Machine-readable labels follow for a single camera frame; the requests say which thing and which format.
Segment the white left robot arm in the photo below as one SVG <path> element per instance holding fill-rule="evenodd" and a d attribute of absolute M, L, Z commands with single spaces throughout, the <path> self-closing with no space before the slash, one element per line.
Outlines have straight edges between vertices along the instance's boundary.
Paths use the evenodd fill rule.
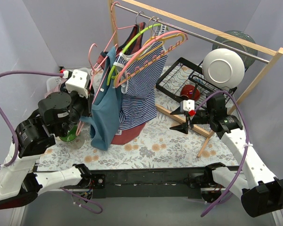
<path fill-rule="evenodd" d="M 0 167 L 0 210 L 25 206 L 39 195 L 68 186 L 103 190 L 115 181 L 125 182 L 132 176 L 133 184 L 186 184 L 191 177 L 187 169 L 133 172 L 121 170 L 98 174 L 84 164 L 50 173 L 31 172 L 35 162 L 55 145 L 55 137 L 64 137 L 87 110 L 87 102 L 77 92 L 54 92 L 38 103 L 32 115 L 15 129 L 10 151 Z"/>

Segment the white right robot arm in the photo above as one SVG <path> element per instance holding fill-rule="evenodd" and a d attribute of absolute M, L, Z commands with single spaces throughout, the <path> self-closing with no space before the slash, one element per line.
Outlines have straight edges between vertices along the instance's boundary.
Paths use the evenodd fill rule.
<path fill-rule="evenodd" d="M 224 94 L 211 92 L 203 104 L 206 108 L 201 110 L 195 106 L 194 100 L 183 100 L 171 114 L 183 114 L 186 120 L 171 129 L 187 133 L 193 125 L 208 124 L 240 165 L 236 173 L 220 162 L 205 167 L 202 181 L 209 187 L 221 185 L 225 191 L 202 215 L 220 204 L 227 193 L 240 198 L 244 210 L 253 218 L 283 209 L 283 179 L 263 163 L 250 143 L 245 124 L 227 113 Z"/>

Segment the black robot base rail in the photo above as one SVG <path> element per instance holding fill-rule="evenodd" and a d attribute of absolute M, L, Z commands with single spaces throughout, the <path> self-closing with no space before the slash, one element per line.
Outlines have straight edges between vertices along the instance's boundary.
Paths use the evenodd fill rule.
<path fill-rule="evenodd" d="M 103 185 L 93 189 L 94 199 L 119 197 L 187 197 L 202 198 L 201 192 L 218 191 L 208 181 L 204 167 L 93 170 Z"/>

